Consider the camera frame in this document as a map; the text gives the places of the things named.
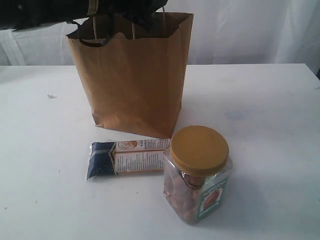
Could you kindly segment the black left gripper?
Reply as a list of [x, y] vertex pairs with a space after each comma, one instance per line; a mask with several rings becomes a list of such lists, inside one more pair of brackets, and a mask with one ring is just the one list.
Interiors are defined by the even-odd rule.
[[166, 4], [166, 0], [111, 0], [110, 11], [150, 32], [160, 25], [153, 14]]

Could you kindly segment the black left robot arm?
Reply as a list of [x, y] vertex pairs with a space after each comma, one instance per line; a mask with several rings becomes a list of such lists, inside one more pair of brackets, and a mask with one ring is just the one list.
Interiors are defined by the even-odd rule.
[[166, 0], [2, 0], [0, 2], [1, 30], [33, 30], [62, 22], [120, 15], [147, 31], [158, 20], [154, 13]]

